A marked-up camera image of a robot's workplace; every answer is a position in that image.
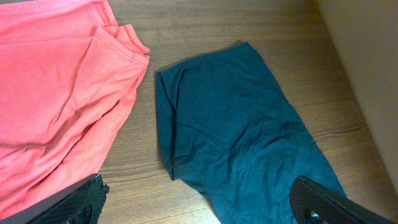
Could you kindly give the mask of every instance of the cloth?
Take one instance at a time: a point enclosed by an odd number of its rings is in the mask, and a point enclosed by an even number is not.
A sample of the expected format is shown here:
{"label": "cloth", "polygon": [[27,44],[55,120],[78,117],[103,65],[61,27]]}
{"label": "cloth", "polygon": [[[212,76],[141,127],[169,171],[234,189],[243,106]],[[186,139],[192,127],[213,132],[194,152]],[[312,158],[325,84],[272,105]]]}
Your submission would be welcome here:
{"label": "cloth", "polygon": [[107,0],[0,5],[0,219],[99,171],[149,49]]}
{"label": "cloth", "polygon": [[295,223],[294,179],[344,195],[333,169],[246,42],[156,75],[160,154],[214,206],[221,223]]}

